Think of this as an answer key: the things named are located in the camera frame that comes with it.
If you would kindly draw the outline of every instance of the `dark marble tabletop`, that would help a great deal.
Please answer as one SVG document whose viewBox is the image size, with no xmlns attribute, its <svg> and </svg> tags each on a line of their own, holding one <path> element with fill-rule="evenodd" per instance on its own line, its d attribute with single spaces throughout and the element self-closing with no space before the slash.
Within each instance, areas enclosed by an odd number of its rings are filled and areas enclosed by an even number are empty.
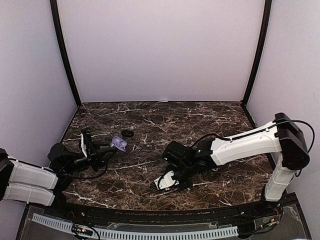
<svg viewBox="0 0 320 240">
<path fill-rule="evenodd" d="M 190 145 L 208 133 L 230 136 L 248 131 L 250 123 L 236 102 L 85 103 L 64 137 L 69 150 L 79 152 L 82 128 L 93 140 L 111 141 L 121 131 L 134 131 L 126 153 L 117 153 L 108 172 L 94 180 L 74 180 L 64 192 L 70 203 L 122 210 L 197 210 L 259 201 L 272 168 L 265 155 L 235 160 L 218 171 L 197 174 L 184 191 L 152 192 L 150 183 L 167 162 L 161 154 L 175 140 Z M 91 168 L 80 176 L 97 173 Z"/>
</svg>

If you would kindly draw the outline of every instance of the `black frame post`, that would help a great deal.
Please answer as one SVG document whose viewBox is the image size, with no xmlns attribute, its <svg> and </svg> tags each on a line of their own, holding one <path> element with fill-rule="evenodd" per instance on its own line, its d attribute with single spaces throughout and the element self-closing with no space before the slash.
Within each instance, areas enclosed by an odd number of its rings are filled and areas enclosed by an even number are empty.
<svg viewBox="0 0 320 240">
<path fill-rule="evenodd" d="M 58 3 L 57 0 L 50 0 L 50 5 L 51 5 L 51 12 L 52 12 L 52 18 L 53 18 L 53 24 L 54 24 L 54 29 L 55 29 L 55 34 L 56 34 L 56 39 L 58 41 L 59 49 L 60 49 L 60 54 L 62 57 L 64 69 L 66 76 L 68 78 L 70 88 L 73 94 L 73 98 L 75 100 L 75 103 L 77 107 L 79 108 L 81 106 L 81 99 L 77 90 L 76 82 L 74 79 L 74 76 L 72 74 L 68 54 L 67 54 L 67 49 L 64 41 L 64 36 L 61 28 L 61 23 L 60 23 L 60 17 L 59 17 L 59 10 L 58 10 Z"/>
<path fill-rule="evenodd" d="M 254 87 L 254 83 L 256 80 L 262 52 L 264 50 L 265 40 L 267 36 L 267 30 L 268 30 L 268 24 L 269 24 L 269 18 L 270 18 L 270 12 L 271 12 L 271 5 L 272 0 L 265 0 L 264 3 L 264 11 L 263 11 L 263 17 L 262 17 L 262 24 L 261 24 L 261 30 L 259 35 L 258 44 L 256 47 L 256 52 L 253 60 L 253 65 L 249 77 L 248 84 L 246 86 L 246 90 L 243 96 L 243 100 L 241 100 L 241 105 L 246 107 L 252 92 L 252 89 Z"/>
</svg>

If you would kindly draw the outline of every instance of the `white wall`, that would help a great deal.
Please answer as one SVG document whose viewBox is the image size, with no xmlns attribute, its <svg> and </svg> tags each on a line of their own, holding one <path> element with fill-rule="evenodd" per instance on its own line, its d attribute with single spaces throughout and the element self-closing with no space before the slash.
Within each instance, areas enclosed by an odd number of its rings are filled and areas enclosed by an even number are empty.
<svg viewBox="0 0 320 240">
<path fill-rule="evenodd" d="M 320 1 L 275 0 L 272 5 L 248 109 L 259 125 L 284 112 L 315 128 L 310 164 L 289 191 L 296 192 L 313 239 L 320 239 Z M 310 144 L 310 130 L 301 128 Z"/>
<path fill-rule="evenodd" d="M 47 166 L 75 110 L 50 1 L 0 1 L 0 148 Z M 15 239 L 24 207 L 0 202 L 1 240 Z"/>
<path fill-rule="evenodd" d="M 239 101 L 264 0 L 60 0 L 83 102 Z"/>
</svg>

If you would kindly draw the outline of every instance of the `purple object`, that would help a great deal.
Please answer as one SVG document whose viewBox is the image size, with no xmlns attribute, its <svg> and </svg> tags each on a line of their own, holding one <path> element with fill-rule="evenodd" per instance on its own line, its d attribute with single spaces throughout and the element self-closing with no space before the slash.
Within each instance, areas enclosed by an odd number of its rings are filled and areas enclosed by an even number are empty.
<svg viewBox="0 0 320 240">
<path fill-rule="evenodd" d="M 110 143 L 111 148 L 116 147 L 117 149 L 119 149 L 122 152 L 126 151 L 127 145 L 128 145 L 128 143 L 119 136 L 114 136 L 112 138 L 112 142 Z"/>
</svg>

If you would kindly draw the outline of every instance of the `marble table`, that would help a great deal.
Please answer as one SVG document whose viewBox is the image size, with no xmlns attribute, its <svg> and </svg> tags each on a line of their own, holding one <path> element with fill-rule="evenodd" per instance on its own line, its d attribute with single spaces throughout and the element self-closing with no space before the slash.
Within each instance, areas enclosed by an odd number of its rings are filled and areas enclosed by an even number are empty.
<svg viewBox="0 0 320 240">
<path fill-rule="evenodd" d="M 63 144 L 79 152 L 82 128 L 92 139 L 110 142 L 121 131 L 134 131 L 126 153 L 117 153 L 108 172 L 94 180 L 74 180 L 64 191 L 67 201 L 122 210 L 199 210 L 259 201 L 272 167 L 265 155 L 235 160 L 218 171 L 197 174 L 194 187 L 152 192 L 150 183 L 163 174 L 161 154 L 170 141 L 190 145 L 207 133 L 224 137 L 252 129 L 237 102 L 85 103 L 71 122 Z M 91 168 L 79 175 L 96 175 Z"/>
</svg>

